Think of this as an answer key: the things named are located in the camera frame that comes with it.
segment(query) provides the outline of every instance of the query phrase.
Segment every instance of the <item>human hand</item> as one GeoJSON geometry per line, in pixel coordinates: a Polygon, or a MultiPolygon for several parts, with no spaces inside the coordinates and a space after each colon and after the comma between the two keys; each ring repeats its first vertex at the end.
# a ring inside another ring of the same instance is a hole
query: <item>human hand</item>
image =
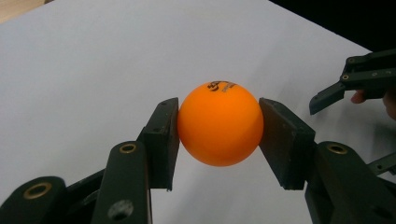
{"type": "MultiPolygon", "coordinates": [[[[356,93],[352,96],[350,101],[354,104],[361,104],[366,99],[364,99],[364,91],[356,91],[356,93]]],[[[396,89],[390,89],[387,90],[387,92],[384,95],[384,98],[382,98],[382,101],[384,102],[385,107],[387,108],[387,113],[388,115],[396,120],[396,89]]]]}

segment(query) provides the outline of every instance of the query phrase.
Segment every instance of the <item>orange ball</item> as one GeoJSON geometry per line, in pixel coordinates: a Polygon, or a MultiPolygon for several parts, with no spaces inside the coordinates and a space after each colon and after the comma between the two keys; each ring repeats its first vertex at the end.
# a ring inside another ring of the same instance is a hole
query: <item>orange ball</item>
{"type": "Polygon", "coordinates": [[[264,120],[254,96],[228,81],[208,82],[184,100],[177,131],[190,154],[203,163],[228,166],[247,158],[262,139],[264,120]]]}

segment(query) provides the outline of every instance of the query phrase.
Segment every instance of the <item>bolt hole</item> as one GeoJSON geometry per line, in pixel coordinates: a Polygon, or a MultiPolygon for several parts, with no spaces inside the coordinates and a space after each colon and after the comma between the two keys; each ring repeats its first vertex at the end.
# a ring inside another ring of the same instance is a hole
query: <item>bolt hole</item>
{"type": "Polygon", "coordinates": [[[114,221],[121,221],[129,217],[134,211],[134,205],[129,200],[121,200],[113,203],[107,211],[107,215],[114,221]]]}
{"type": "Polygon", "coordinates": [[[27,200],[32,200],[45,195],[52,188],[51,183],[43,182],[33,185],[23,193],[23,197],[27,200]]]}
{"type": "Polygon", "coordinates": [[[327,146],[327,149],[336,154],[347,154],[347,149],[340,145],[331,144],[327,146]]]}
{"type": "Polygon", "coordinates": [[[120,147],[120,153],[131,153],[136,150],[137,146],[135,144],[126,144],[120,147]]]}
{"type": "Polygon", "coordinates": [[[385,219],[393,219],[392,213],[386,208],[375,205],[375,206],[372,206],[371,209],[379,217],[383,217],[385,219]]]}

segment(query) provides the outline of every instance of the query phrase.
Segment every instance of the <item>finger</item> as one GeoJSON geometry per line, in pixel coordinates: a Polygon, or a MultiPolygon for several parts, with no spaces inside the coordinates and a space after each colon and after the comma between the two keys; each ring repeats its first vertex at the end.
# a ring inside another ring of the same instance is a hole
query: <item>finger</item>
{"type": "Polygon", "coordinates": [[[353,104],[361,104],[364,101],[366,101],[366,99],[364,99],[363,95],[364,95],[364,91],[357,90],[355,92],[355,94],[352,96],[352,98],[350,98],[350,101],[352,101],[353,104]]]}
{"type": "Polygon", "coordinates": [[[387,108],[388,115],[392,119],[396,119],[396,90],[387,91],[382,100],[387,108]]]}

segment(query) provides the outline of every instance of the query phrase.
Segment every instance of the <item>white table surface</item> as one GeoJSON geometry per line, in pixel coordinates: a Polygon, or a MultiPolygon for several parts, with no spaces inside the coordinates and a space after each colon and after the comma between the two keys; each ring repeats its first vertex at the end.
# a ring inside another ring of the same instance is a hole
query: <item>white table surface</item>
{"type": "MultiPolygon", "coordinates": [[[[380,100],[309,100],[367,49],[264,0],[56,0],[0,24],[0,202],[43,175],[66,185],[103,169],[155,106],[230,80],[290,108],[316,141],[370,162],[396,148],[380,100]]],[[[382,175],[395,181],[390,175],[382,175]]],[[[231,167],[180,147],[174,190],[152,191],[154,223],[310,223],[303,191],[283,190],[257,149],[231,167]]]]}

